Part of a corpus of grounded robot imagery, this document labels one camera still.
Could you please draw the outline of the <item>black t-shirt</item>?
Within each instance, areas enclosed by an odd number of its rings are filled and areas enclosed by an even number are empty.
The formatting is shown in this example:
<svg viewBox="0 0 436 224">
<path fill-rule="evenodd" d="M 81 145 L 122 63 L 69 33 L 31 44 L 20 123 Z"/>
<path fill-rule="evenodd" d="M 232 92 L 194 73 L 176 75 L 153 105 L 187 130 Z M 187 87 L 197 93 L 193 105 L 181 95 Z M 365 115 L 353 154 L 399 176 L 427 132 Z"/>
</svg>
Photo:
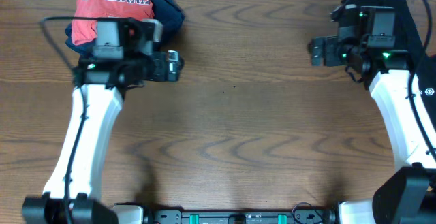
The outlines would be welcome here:
<svg viewBox="0 0 436 224">
<path fill-rule="evenodd" d="M 358 6 L 386 6 L 395 9 L 396 20 L 394 34 L 395 47 L 406 49 L 412 55 L 413 61 L 418 61 L 422 54 L 423 44 L 412 18 L 406 0 L 342 0 L 342 3 Z M 435 88 L 435 56 L 426 56 L 416 72 L 421 91 Z"/>
</svg>

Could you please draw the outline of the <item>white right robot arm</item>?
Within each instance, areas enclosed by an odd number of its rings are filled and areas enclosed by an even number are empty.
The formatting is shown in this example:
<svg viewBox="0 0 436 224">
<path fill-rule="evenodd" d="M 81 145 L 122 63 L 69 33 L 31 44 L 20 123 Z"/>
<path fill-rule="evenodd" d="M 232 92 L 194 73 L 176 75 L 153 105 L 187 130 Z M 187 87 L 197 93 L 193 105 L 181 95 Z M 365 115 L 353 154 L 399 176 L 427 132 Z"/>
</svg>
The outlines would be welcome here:
<svg viewBox="0 0 436 224">
<path fill-rule="evenodd" d="M 412 73 L 411 52 L 392 35 L 317 37 L 308 45 L 314 66 L 352 68 L 384 120 L 396 172 L 361 201 L 344 201 L 325 223 L 434 223 L 435 125 Z"/>
</svg>

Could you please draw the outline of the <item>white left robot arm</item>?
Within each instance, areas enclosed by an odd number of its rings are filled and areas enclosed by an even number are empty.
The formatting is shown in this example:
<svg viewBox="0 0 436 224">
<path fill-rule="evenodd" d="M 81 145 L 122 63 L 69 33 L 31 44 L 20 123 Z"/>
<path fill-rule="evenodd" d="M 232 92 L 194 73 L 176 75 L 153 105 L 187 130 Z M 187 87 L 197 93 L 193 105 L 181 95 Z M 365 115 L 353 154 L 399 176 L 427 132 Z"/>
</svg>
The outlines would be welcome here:
<svg viewBox="0 0 436 224">
<path fill-rule="evenodd" d="M 184 60 L 175 50 L 93 54 L 74 68 L 72 115 L 57 165 L 39 197 L 26 197 L 26 223 L 153 223 L 142 204 L 100 202 L 108 143 L 125 93 L 144 81 L 176 82 Z"/>
</svg>

